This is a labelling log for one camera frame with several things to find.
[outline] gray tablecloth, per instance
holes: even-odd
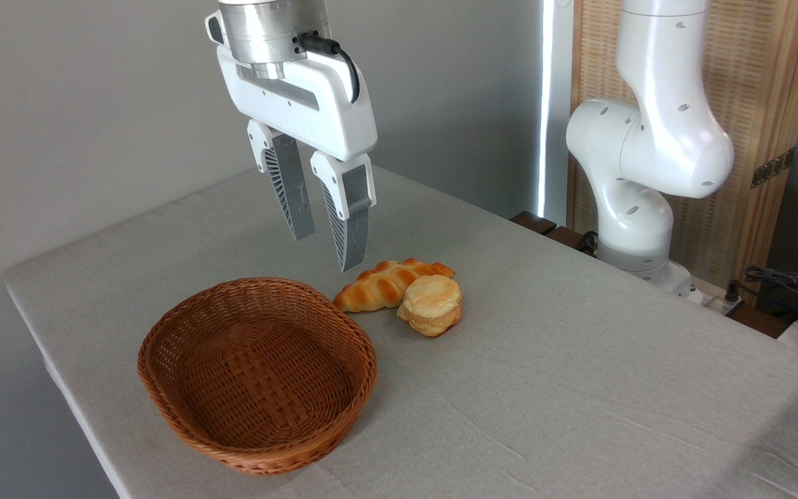
[[[798,497],[798,351],[383,170],[364,265],[295,243],[248,173],[13,268],[6,284],[123,497]],[[379,360],[348,439],[275,478],[187,448],[136,373],[149,328],[221,281],[333,296],[380,260],[456,270],[462,322],[427,339],[355,315]]]

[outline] wooden panel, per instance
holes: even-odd
[[[634,99],[614,66],[620,9],[621,0],[579,2],[573,105],[586,98]],[[767,258],[786,174],[759,189],[750,184],[757,167],[795,144],[798,0],[713,0],[703,75],[710,107],[734,142],[734,168],[706,199],[667,196],[675,217],[671,258],[725,286],[744,262]],[[568,225],[595,230],[592,190],[574,161],[569,186]]]

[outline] metal hinge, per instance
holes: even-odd
[[[790,148],[788,152],[779,155],[777,158],[754,170],[753,181],[750,183],[750,188],[756,189],[761,184],[768,182],[769,179],[772,179],[775,175],[781,173],[781,171],[789,168],[792,164],[792,153],[795,149],[796,148]]]

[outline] scone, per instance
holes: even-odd
[[[405,291],[397,315],[425,337],[438,337],[460,320],[463,295],[444,275],[425,275]]]
[[[399,306],[409,284],[422,275],[435,274],[452,277],[454,271],[439,262],[427,264],[417,259],[407,259],[402,263],[393,260],[380,262],[345,286],[335,297],[335,304],[344,312],[371,312],[385,306]]]

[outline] white robotic arm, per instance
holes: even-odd
[[[709,0],[624,0],[617,67],[639,105],[585,101],[567,129],[596,196],[599,259],[682,296],[691,279],[668,259],[673,213],[657,191],[711,195],[734,162],[700,77],[707,8]]]
[[[220,0],[206,18],[233,104],[250,118],[254,162],[276,192],[295,240],[313,233],[297,141],[316,152],[339,265],[364,258],[377,203],[367,152],[378,140],[368,88],[330,34],[324,0]]]

